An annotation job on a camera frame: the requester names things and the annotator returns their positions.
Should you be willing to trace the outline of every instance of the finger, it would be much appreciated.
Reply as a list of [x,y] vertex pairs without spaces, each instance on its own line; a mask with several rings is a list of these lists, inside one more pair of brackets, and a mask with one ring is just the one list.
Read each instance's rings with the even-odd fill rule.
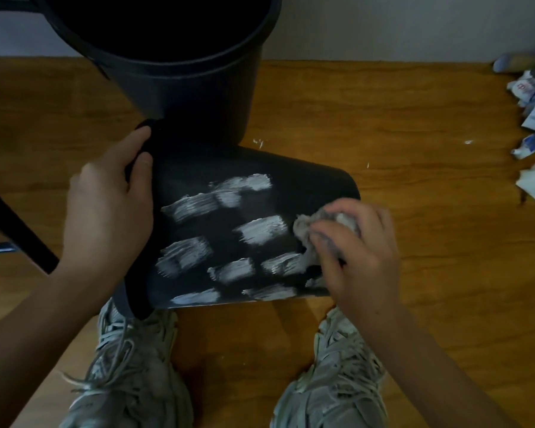
[[398,244],[396,243],[396,233],[394,230],[394,221],[392,220],[392,215],[390,211],[384,207],[375,207],[380,222],[382,223],[382,228],[385,231],[385,236],[388,241],[388,244],[392,249],[398,251]]
[[117,144],[111,146],[101,160],[108,165],[124,169],[135,159],[135,156],[137,156],[137,153],[149,137],[149,126],[134,130]]
[[361,238],[372,251],[386,247],[385,232],[372,205],[352,198],[341,198],[326,205],[325,210],[329,213],[346,213],[354,216],[361,230]]
[[130,172],[129,195],[138,201],[152,203],[152,178],[153,157],[149,153],[143,152],[136,159]]
[[320,220],[311,224],[310,231],[327,236],[342,253],[347,263],[364,261],[370,254],[361,239],[343,224]]
[[313,243],[313,246],[315,246],[315,250],[319,255],[321,270],[323,270],[323,278],[325,279],[325,286],[331,295],[335,295],[341,291],[343,285],[343,270],[341,269],[341,265],[329,250],[321,236],[312,234],[309,237],[309,240],[311,240],[311,243]]

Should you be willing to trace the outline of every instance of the grey sneaker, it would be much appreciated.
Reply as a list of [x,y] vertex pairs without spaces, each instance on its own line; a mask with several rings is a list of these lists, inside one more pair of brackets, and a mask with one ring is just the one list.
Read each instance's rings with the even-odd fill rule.
[[97,354],[85,380],[64,374],[81,396],[60,428],[189,428],[188,389],[170,362],[176,313],[125,319],[109,300],[101,309]]
[[314,364],[287,387],[270,428],[386,427],[386,371],[338,308],[319,325],[314,349]]

